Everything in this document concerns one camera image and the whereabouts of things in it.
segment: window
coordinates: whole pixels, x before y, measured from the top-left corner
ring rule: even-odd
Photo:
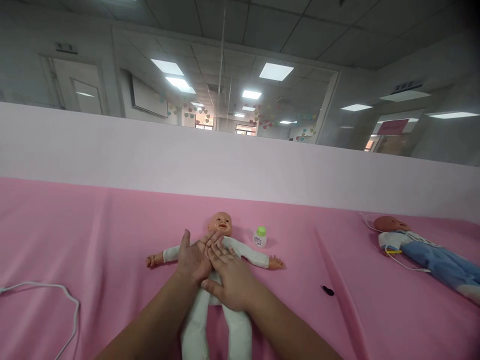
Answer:
[[[212,119],[207,119],[207,118],[199,118],[199,116],[196,116],[196,120],[199,123],[195,124],[195,127],[197,129],[204,129],[204,130],[213,130],[214,129],[214,121]]]
[[[235,134],[256,136],[257,128],[255,126],[237,125]]]

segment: pink tablecloth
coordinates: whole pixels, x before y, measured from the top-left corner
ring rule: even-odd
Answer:
[[[217,211],[231,214],[233,236],[251,246],[254,229],[266,226],[261,251],[287,269],[252,270],[344,359],[469,359],[480,334],[479,308],[381,256],[356,212],[5,178],[0,199],[0,286],[60,283],[81,302],[78,345],[75,338],[65,359],[92,359],[115,337],[175,269],[148,270],[145,257],[178,245],[184,228],[200,237]],[[479,226],[405,220],[480,262]],[[70,336],[73,311],[58,289],[2,295],[2,359],[53,359]],[[210,308],[207,336],[211,359],[226,359],[221,307]],[[177,342],[172,358],[179,357]],[[255,328],[253,358],[276,359]]]

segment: doll face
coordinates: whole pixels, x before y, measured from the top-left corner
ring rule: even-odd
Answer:
[[[220,230],[225,236],[232,236],[232,218],[226,212],[213,215],[206,228],[208,231]]]
[[[410,231],[410,226],[393,216],[380,216],[373,222],[375,229],[387,233],[391,231]]]

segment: doll hand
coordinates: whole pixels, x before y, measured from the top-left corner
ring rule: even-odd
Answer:
[[[269,270],[278,270],[278,269],[283,269],[284,267],[285,267],[285,264],[282,261],[282,259],[277,258],[276,256],[270,256],[270,259],[268,260]]]

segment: white cable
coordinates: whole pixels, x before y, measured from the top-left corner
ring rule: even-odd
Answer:
[[[61,348],[60,352],[56,356],[55,360],[58,360],[60,358],[60,356],[62,355],[62,353],[64,352],[64,350],[67,348],[67,346],[70,344],[70,342],[74,338],[75,334],[77,333],[80,301],[78,301],[76,298],[74,298],[72,295],[70,295],[67,288],[63,285],[43,283],[43,282],[35,282],[35,281],[25,281],[25,282],[21,282],[17,285],[11,286],[11,287],[0,287],[0,295],[7,292],[7,291],[12,290],[12,289],[18,288],[19,286],[22,286],[22,285],[33,285],[33,286],[37,286],[37,287],[47,287],[47,288],[61,288],[63,290],[63,292],[65,293],[66,297],[76,304],[75,313],[73,314],[73,332],[71,333],[71,336],[68,339],[68,341],[66,342],[66,344]]]
[[[384,250],[385,250],[385,253],[391,257],[393,260],[395,260],[397,263],[399,263],[400,265],[402,265],[405,269],[408,269],[408,270],[413,270],[413,271],[421,271],[421,272],[424,272],[424,273],[431,273],[431,271],[429,269],[424,269],[424,268],[412,268],[412,267],[408,267],[408,266],[405,266],[403,265],[400,261],[398,261],[396,258],[394,258],[392,255],[390,255],[390,253],[387,251],[387,248],[388,246],[385,246]]]

